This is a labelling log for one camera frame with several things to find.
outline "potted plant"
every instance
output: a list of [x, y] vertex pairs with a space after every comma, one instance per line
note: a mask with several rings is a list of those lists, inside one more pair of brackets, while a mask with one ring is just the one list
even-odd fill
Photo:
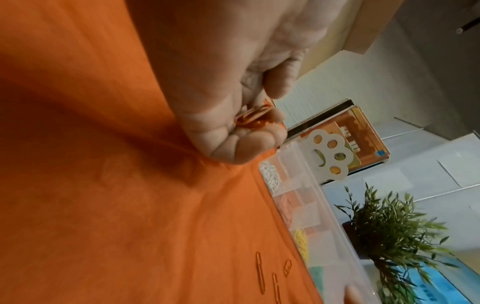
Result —
[[405, 194], [400, 199], [392, 192], [377, 198], [377, 191], [367, 184], [364, 205], [353, 201], [348, 193], [347, 206], [335, 205], [348, 215], [343, 228], [360, 258], [371, 259], [380, 272], [379, 295], [385, 302], [414, 303], [416, 298], [409, 276], [415, 269], [421, 278], [431, 282], [423, 266], [437, 268], [438, 263], [455, 267], [438, 260], [451, 254], [442, 244], [449, 238], [443, 236], [444, 224], [436, 218], [425, 219], [426, 214], [415, 211], [413, 197]]

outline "clear plastic box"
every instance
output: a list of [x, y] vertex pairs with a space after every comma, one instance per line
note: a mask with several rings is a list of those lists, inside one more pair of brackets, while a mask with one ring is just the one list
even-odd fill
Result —
[[[380, 304], [360, 260], [322, 190], [315, 182], [297, 142], [277, 150], [259, 164], [277, 206], [285, 196], [294, 200], [289, 230], [306, 233], [308, 261], [325, 304], [344, 304], [345, 287], [354, 285], [365, 304]], [[318, 286], [318, 275], [321, 286]]]

